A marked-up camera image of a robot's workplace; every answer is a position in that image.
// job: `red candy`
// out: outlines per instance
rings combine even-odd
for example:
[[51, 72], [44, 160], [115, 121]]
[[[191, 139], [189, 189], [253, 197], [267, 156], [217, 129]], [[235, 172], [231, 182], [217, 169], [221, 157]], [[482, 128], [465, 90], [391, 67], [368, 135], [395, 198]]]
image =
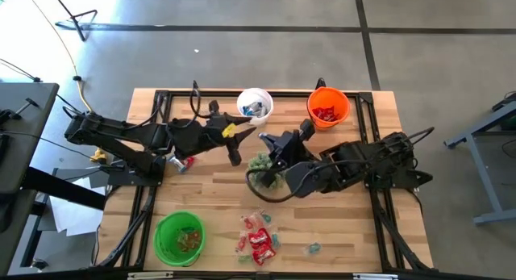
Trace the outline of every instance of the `red candy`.
[[270, 246], [273, 242], [265, 228], [258, 229], [256, 233], [249, 232], [248, 237], [253, 249], [258, 249], [263, 244]]
[[245, 232], [240, 232], [239, 243], [236, 246], [237, 251], [241, 252], [243, 250], [243, 248], [245, 247], [246, 239], [247, 237], [245, 236]]
[[195, 157], [188, 157], [186, 158], [186, 164], [185, 167], [188, 169], [190, 168], [195, 162]]
[[246, 228], [246, 229], [252, 229], [253, 225], [252, 225], [252, 222], [251, 222], [251, 220], [249, 219], [249, 217], [247, 217], [247, 216], [243, 216], [243, 217], [242, 217], [242, 221], [245, 223], [245, 228]]
[[327, 122], [334, 122], [337, 120], [339, 115], [335, 113], [334, 107], [328, 107], [328, 108], [322, 108], [322, 107], [316, 107], [312, 110], [314, 112], [314, 115], [318, 118], [325, 120]]
[[258, 265], [263, 265], [266, 259], [274, 256], [276, 256], [276, 252], [268, 244], [263, 244], [257, 250], [252, 251], [252, 259]]

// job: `wooden tabletop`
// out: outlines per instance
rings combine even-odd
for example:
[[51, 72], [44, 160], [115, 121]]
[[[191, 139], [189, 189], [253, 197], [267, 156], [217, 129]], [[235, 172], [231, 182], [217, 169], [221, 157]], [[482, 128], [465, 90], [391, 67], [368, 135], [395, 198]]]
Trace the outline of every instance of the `wooden tabletop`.
[[[152, 109], [156, 89], [135, 89], [127, 120], [138, 123], [145, 120]], [[381, 137], [401, 131], [393, 92], [372, 92]], [[237, 115], [236, 98], [217, 99], [220, 111]], [[187, 98], [173, 100], [172, 117], [191, 118]], [[203, 99], [206, 111], [208, 98]], [[365, 111], [366, 125], [370, 126]], [[179, 174], [173, 165], [165, 170], [163, 185], [158, 188], [152, 216], [151, 232], [145, 260], [146, 270], [212, 270], [253, 271], [256, 267], [240, 264], [235, 255], [239, 232], [243, 230], [241, 215], [264, 208], [273, 218], [282, 246], [277, 255], [262, 269], [288, 272], [357, 272], [381, 271], [377, 238], [372, 219], [371, 201], [362, 184], [341, 192], [313, 193], [304, 199], [293, 198], [284, 203], [265, 203], [245, 185], [244, 173], [248, 161], [259, 152], [267, 152], [258, 139], [260, 132], [279, 136], [283, 131], [298, 129], [307, 118], [305, 98], [275, 98], [274, 112], [267, 124], [259, 127], [240, 145], [242, 164], [231, 167], [225, 148], [216, 148], [196, 156], [195, 165], [185, 174]], [[352, 113], [330, 131], [317, 132], [307, 148], [318, 155], [322, 150], [344, 141], [360, 140], [355, 104]], [[372, 138], [368, 127], [368, 138]], [[109, 199], [99, 231], [98, 261], [103, 260], [116, 246], [127, 230], [134, 198], [134, 187], [122, 187]], [[419, 259], [432, 266], [422, 214], [416, 200], [405, 190], [393, 190], [393, 201], [400, 233]], [[198, 261], [188, 267], [170, 267], [163, 264], [152, 248], [154, 229], [166, 215], [187, 210], [198, 215], [207, 232], [206, 247]], [[133, 257], [140, 234], [135, 237]], [[386, 236], [389, 259], [394, 259], [392, 241]], [[321, 252], [307, 257], [303, 248], [313, 242], [322, 245]]]

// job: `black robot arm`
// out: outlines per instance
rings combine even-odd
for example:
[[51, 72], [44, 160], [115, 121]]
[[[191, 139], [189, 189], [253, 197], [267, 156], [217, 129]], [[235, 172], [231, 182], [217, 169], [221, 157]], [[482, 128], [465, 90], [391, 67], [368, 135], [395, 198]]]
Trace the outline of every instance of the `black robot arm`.
[[[220, 114], [217, 101], [209, 104], [208, 115], [198, 114], [192, 103], [192, 97], [198, 92], [197, 83], [190, 95], [190, 105], [195, 113], [193, 119], [173, 119], [170, 123], [143, 123], [133, 124], [125, 121], [104, 118], [93, 112], [81, 113], [67, 107], [66, 113], [72, 118], [64, 137], [74, 144], [98, 146], [116, 157], [124, 160], [127, 166], [141, 177], [149, 176], [160, 168], [157, 158], [174, 152], [177, 159], [197, 155], [212, 148], [226, 146], [232, 165], [239, 165], [242, 161], [239, 155], [239, 144], [256, 128], [235, 134], [232, 129], [236, 125], [246, 123], [250, 117], [234, 117], [228, 113]], [[206, 119], [202, 126], [196, 118]], [[121, 141], [140, 144], [143, 151], [135, 151]]]
[[[281, 203], [294, 196], [304, 198], [315, 191], [341, 191], [358, 182], [375, 189], [417, 188], [432, 179], [430, 174], [416, 170], [414, 164], [414, 144], [430, 134], [434, 130], [432, 127], [412, 136], [394, 132], [370, 144], [345, 142], [321, 152], [319, 160], [306, 149], [300, 136], [296, 136], [311, 130], [308, 123], [311, 122], [303, 122], [301, 132], [284, 132], [280, 137], [262, 138], [271, 151], [269, 156], [274, 165], [269, 170], [248, 171], [246, 181], [251, 191], [264, 201]], [[410, 141], [418, 136], [414, 143]], [[290, 189], [290, 194], [281, 199], [262, 195], [249, 180], [250, 173], [258, 173], [258, 183], [269, 187], [270, 180], [279, 171], [285, 171], [285, 180]]]

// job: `small blue object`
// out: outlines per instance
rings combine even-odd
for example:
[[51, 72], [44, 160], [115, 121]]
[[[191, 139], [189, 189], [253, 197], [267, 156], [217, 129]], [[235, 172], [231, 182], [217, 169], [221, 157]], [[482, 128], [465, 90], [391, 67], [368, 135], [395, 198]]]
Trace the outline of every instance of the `small blue object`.
[[319, 253], [320, 250], [321, 250], [321, 244], [320, 243], [313, 243], [313, 244], [308, 246], [308, 253], [309, 254]]
[[264, 218], [265, 223], [270, 224], [273, 220], [270, 215], [262, 214], [261, 217]]
[[273, 234], [273, 247], [279, 248], [281, 246], [280, 241], [277, 239], [277, 234]]

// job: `desk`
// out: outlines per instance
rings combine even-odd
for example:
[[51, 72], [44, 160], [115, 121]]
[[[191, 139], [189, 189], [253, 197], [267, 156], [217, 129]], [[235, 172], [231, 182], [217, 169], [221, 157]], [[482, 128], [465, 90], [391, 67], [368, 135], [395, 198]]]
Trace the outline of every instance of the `desk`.
[[[29, 106], [21, 113], [20, 120], [11, 119], [2, 127], [7, 131], [41, 136], [58, 89], [59, 86], [52, 83], [1, 83], [0, 91], [3, 95], [0, 96], [0, 108], [16, 111], [25, 104], [25, 98], [31, 98], [39, 105]], [[12, 221], [7, 230], [0, 233], [0, 275], [7, 274], [37, 193], [35, 190], [19, 189], [38, 142], [37, 138], [31, 136], [13, 135], [9, 140], [6, 157], [0, 164], [0, 194], [19, 191], [14, 199]]]
[[[136, 89], [127, 120], [145, 120], [152, 109], [155, 89]], [[373, 92], [380, 136], [401, 131], [393, 92]], [[218, 99], [220, 111], [237, 115], [236, 98], [204, 98], [202, 109], [211, 99]], [[191, 118], [187, 98], [174, 98], [171, 118]], [[179, 174], [172, 165], [165, 170], [164, 181], [158, 188], [152, 215], [151, 233], [144, 262], [145, 270], [205, 270], [253, 271], [251, 264], [239, 264], [235, 245], [242, 224], [241, 215], [263, 207], [277, 226], [282, 247], [265, 270], [277, 272], [356, 272], [381, 271], [377, 238], [372, 219], [371, 201], [363, 185], [357, 184], [339, 193], [311, 194], [304, 199], [290, 199], [271, 204], [258, 199], [246, 187], [244, 172], [248, 161], [258, 152], [267, 152], [258, 139], [259, 132], [280, 135], [285, 130], [298, 129], [307, 117], [305, 98], [274, 98], [274, 112], [268, 123], [259, 127], [240, 145], [242, 164], [231, 167], [225, 148], [216, 148], [196, 156], [195, 165]], [[349, 118], [327, 132], [317, 132], [307, 148], [314, 154], [342, 141], [360, 140], [355, 106]], [[98, 260], [103, 260], [127, 230], [135, 188], [123, 186], [108, 200], [99, 230]], [[415, 199], [405, 190], [393, 190], [393, 201], [400, 233], [419, 259], [432, 266], [421, 211]], [[158, 221], [176, 210], [197, 214], [206, 226], [206, 247], [198, 261], [188, 268], [167, 266], [156, 257], [152, 248], [154, 229]], [[132, 258], [138, 248], [140, 235], [135, 237]], [[318, 241], [321, 253], [306, 257], [302, 248]], [[392, 242], [386, 236], [389, 259], [393, 263]]]

